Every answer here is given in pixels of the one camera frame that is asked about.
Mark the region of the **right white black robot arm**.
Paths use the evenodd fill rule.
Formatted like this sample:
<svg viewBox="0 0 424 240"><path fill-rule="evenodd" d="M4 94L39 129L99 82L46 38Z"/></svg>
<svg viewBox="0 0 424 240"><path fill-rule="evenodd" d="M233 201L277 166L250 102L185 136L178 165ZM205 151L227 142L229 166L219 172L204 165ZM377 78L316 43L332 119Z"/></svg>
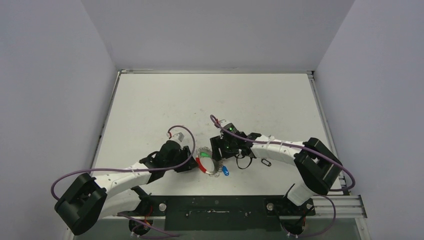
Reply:
<svg viewBox="0 0 424 240"><path fill-rule="evenodd" d="M314 195L327 195L339 178L342 163L315 137L307 141L285 141L252 132L245 134L233 123L221 123L219 135L210 138L212 159L265 159L295 166L301 181L286 193L282 207L290 215L296 214Z"/></svg>

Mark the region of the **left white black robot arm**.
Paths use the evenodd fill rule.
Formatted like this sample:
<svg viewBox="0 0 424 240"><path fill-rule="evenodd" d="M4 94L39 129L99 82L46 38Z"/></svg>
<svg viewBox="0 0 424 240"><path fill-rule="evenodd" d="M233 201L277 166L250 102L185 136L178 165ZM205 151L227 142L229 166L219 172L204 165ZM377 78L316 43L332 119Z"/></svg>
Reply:
<svg viewBox="0 0 424 240"><path fill-rule="evenodd" d="M99 219L119 212L144 215L149 210L142 185L150 184L173 170L177 173L198 167L188 146L166 141L130 167L105 175L80 174L57 200L54 210L71 232L78 236L91 229Z"/></svg>

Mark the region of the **green key tag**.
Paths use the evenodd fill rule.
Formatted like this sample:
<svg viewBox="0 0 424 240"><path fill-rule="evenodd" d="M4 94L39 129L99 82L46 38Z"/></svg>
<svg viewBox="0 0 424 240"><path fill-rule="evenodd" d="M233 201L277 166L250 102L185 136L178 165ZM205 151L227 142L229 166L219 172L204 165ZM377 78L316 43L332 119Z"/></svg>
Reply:
<svg viewBox="0 0 424 240"><path fill-rule="evenodd" d="M200 152L199 156L202 158L211 158L211 156L207 154L206 152Z"/></svg>

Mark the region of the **large keyring with red sleeve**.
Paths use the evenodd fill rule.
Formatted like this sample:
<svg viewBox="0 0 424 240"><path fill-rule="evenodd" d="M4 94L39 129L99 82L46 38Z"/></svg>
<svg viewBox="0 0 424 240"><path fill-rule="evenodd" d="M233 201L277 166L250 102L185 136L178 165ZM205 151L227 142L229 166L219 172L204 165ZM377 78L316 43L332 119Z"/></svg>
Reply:
<svg viewBox="0 0 424 240"><path fill-rule="evenodd" d="M209 154L211 158L200 157L200 152ZM202 173L216 178L220 175L221 165L218 161L212 159L212 150L209 147L199 147L196 150L195 161L198 163L198 168Z"/></svg>

